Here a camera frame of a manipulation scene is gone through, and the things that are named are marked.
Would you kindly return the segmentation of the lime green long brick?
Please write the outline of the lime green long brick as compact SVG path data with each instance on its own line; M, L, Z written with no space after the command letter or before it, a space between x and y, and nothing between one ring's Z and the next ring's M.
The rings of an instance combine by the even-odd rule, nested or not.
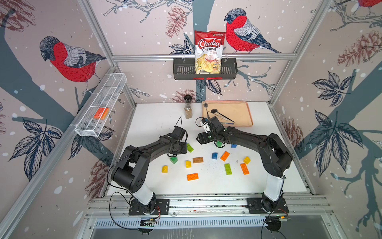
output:
M187 151L189 153L192 153L194 151L194 148L189 143L187 143Z

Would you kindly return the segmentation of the brown brick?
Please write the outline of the brown brick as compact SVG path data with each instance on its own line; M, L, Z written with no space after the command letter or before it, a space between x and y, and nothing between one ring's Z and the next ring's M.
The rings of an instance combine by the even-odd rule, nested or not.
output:
M193 158L193 163L194 163L194 164L197 164L197 163L203 163L203 162L204 162L203 157L194 157L194 158Z

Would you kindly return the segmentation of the orange brick front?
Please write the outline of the orange brick front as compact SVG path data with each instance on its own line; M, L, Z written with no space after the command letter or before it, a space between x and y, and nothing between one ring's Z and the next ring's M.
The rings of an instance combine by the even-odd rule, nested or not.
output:
M187 175L188 181L193 181L193 180L198 180L198 179L199 179L198 173L192 173L192 174Z

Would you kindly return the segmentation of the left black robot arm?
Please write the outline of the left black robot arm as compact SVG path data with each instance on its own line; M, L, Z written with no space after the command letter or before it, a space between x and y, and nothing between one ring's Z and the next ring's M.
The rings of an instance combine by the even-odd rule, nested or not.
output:
M156 195L145 183L150 162L164 154L178 156L187 152L185 141L168 135L145 146L130 145L115 166L110 168L111 180L133 196L140 212L152 213L156 209Z

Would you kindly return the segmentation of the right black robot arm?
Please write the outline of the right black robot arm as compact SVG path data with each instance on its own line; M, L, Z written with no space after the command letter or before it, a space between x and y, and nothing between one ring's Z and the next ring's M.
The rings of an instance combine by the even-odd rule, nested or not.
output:
M253 205L247 205L251 213L284 213L289 210L283 198L285 171L289 169L293 157L281 138L272 133L258 135L238 130L234 127L224 127L216 118L202 118L201 127L205 132L199 133L197 141L200 144L218 141L224 144L235 144L259 153L262 165L267 172L267 181L261 200Z

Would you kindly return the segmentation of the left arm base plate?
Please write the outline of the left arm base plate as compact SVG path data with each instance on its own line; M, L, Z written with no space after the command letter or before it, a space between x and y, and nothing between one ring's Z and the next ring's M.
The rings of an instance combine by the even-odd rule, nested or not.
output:
M170 208L169 199L155 199L148 205L141 204L138 200L133 199L130 202L129 216L163 216L168 215Z

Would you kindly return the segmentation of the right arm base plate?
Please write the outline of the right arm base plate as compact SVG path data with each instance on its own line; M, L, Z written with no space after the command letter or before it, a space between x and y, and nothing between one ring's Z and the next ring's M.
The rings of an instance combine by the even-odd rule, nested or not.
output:
M247 198L247 205L245 206L250 214L265 214L265 213L277 213L288 214L289 209L287 203L283 197L278 201L271 201L266 198Z

